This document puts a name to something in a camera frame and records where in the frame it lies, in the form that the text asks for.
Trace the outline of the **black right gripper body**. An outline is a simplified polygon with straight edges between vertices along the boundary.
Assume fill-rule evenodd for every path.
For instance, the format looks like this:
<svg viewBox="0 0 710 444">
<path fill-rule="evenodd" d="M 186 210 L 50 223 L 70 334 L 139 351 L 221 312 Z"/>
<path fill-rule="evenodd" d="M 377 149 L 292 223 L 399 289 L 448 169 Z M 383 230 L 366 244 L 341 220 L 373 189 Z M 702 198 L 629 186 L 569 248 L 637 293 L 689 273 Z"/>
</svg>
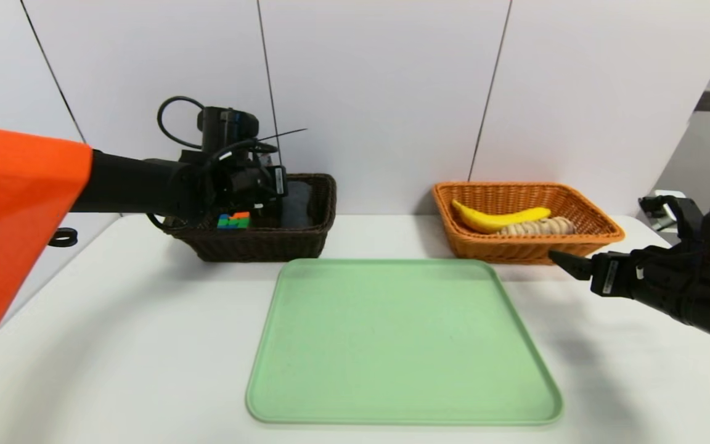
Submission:
<svg viewBox="0 0 710 444">
<path fill-rule="evenodd" d="M 667 287 L 661 283 L 666 273 L 654 275 L 648 265 L 667 256 L 668 249 L 651 245 L 629 253 L 609 251 L 591 258 L 592 279 L 590 290 L 606 298 L 627 298 L 662 313 L 673 312 L 673 300 Z"/>
</svg>

